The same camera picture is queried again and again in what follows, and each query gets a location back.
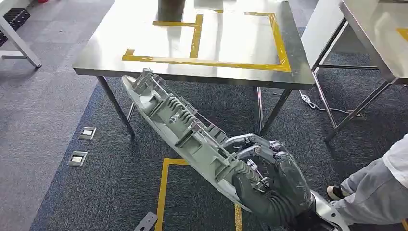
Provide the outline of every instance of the black robotic glove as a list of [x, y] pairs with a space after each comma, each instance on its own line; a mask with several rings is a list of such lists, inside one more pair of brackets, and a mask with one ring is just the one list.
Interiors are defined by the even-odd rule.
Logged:
[[310, 209], [313, 196], [292, 155], [279, 151], [272, 158], [274, 161], [264, 159], [268, 165], [271, 188], [267, 194], [262, 195], [254, 190], [248, 178], [242, 174], [235, 174], [232, 183], [239, 199], [247, 208], [264, 222], [281, 226]]

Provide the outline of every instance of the metal table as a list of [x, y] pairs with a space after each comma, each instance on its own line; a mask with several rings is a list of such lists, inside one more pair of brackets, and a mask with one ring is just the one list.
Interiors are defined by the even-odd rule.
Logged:
[[[312, 67], [316, 86], [334, 127], [326, 137], [331, 140], [347, 123], [392, 84], [408, 83], [408, 2], [378, 0], [343, 0], [340, 10], [343, 21], [326, 44]], [[339, 35], [350, 24], [376, 66], [322, 64]], [[385, 81], [363, 100], [339, 125], [336, 124], [323, 90], [316, 78], [318, 68], [380, 70]]]
[[[73, 68], [96, 76], [134, 135], [104, 76], [254, 86], [259, 134], [266, 133], [292, 90], [313, 77], [289, 3], [278, 0], [117, 0]], [[263, 123], [261, 87], [284, 89]]]

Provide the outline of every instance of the white cable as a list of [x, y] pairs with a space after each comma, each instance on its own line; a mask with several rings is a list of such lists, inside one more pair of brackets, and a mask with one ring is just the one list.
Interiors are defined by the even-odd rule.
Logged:
[[[302, 92], [299, 90], [300, 96], [302, 97], [302, 100], [305, 101], [307, 104], [309, 104], [309, 107], [311, 109], [318, 109], [320, 111], [325, 111], [325, 108], [319, 108], [315, 103], [313, 103], [310, 98], [307, 95], [302, 94]], [[342, 112], [342, 113], [346, 113], [346, 114], [350, 114], [350, 112], [346, 112], [337, 108], [330, 108], [330, 110], [333, 111], [338, 111], [338, 112]]]

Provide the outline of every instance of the person's leg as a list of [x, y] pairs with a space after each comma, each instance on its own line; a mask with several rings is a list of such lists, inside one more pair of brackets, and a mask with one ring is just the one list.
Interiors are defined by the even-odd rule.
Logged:
[[359, 180], [356, 192], [333, 207], [347, 224], [395, 224], [408, 217], [408, 189], [391, 174], [382, 159]]
[[360, 184], [361, 180], [365, 177], [365, 175], [372, 170], [373, 167], [375, 167], [379, 162], [382, 162], [382, 158], [376, 159], [369, 163], [367, 166], [364, 168], [360, 169], [359, 171], [351, 174], [348, 178], [346, 178], [342, 183], [341, 183], [341, 189], [342, 191], [348, 193], [348, 194], [353, 194], [356, 190], [358, 185]]

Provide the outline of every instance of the yellow tape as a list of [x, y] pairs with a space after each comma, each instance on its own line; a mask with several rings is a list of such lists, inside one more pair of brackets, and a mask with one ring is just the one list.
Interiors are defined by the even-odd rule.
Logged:
[[159, 201], [157, 202], [157, 223], [154, 228], [154, 231], [162, 231], [163, 229], [163, 217], [164, 217], [164, 210], [165, 210], [169, 165], [188, 165], [188, 163], [184, 159], [165, 158], [163, 160], [162, 179], [160, 181], [160, 191], [159, 191]]
[[408, 42], [408, 29], [406, 28], [398, 28], [397, 31], [401, 34], [403, 38]]
[[402, 221], [402, 226], [404, 226], [405, 231], [408, 231], [408, 223], [406, 219]]
[[196, 26], [195, 23], [153, 21], [153, 26]]
[[[214, 10], [217, 13], [223, 13], [223, 10]], [[248, 63], [232, 63], [232, 62], [219, 62], [214, 60], [200, 60], [197, 59], [198, 51], [200, 47], [201, 28], [203, 24], [203, 15], [198, 14], [196, 16], [195, 23], [183, 23], [183, 22], [159, 22], [154, 21], [155, 26], [192, 26], [194, 27], [193, 39], [191, 42], [190, 58], [169, 58], [169, 57], [152, 57], [152, 56], [138, 56], [130, 54], [127, 50], [125, 55], [122, 56], [123, 61], [140, 61], [140, 62], [154, 62], [154, 63], [167, 63], [167, 64], [188, 64], [188, 65], [201, 65], [201, 66], [217, 66], [217, 67], [233, 67], [253, 70], [267, 70], [267, 71], [282, 71], [291, 72], [288, 56], [286, 54], [285, 45], [283, 43], [281, 32], [279, 31], [278, 23], [275, 19], [274, 13], [262, 13], [262, 12], [244, 12], [245, 15], [252, 16], [267, 16], [272, 28], [273, 37], [277, 48], [278, 58], [280, 64], [248, 64]]]
[[234, 205], [235, 212], [235, 231], [242, 231], [242, 211], [237, 204]]
[[253, 70], [266, 70], [266, 71], [284, 71], [284, 72], [291, 71], [289, 65], [227, 63], [227, 62], [219, 62], [219, 61], [213, 61], [213, 60], [194, 59], [194, 58], [166, 58], [166, 57], [152, 57], [152, 56], [123, 55], [122, 60], [123, 61], [167, 63], [167, 64], [234, 67], [234, 68], [244, 68], [244, 69], [253, 69]]
[[194, 34], [192, 36], [190, 58], [198, 57], [198, 49], [200, 47], [201, 27], [203, 26], [203, 15], [198, 14], [195, 17]]

